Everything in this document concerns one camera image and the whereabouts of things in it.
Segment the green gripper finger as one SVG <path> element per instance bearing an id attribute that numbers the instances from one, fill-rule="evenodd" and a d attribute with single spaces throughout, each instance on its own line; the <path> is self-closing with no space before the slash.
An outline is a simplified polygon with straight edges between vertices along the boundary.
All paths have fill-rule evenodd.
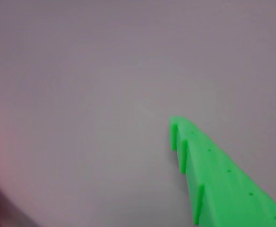
<path id="1" fill-rule="evenodd" d="M 187 179 L 194 225 L 276 227 L 276 202 L 191 121 L 170 117 L 170 145 Z"/>

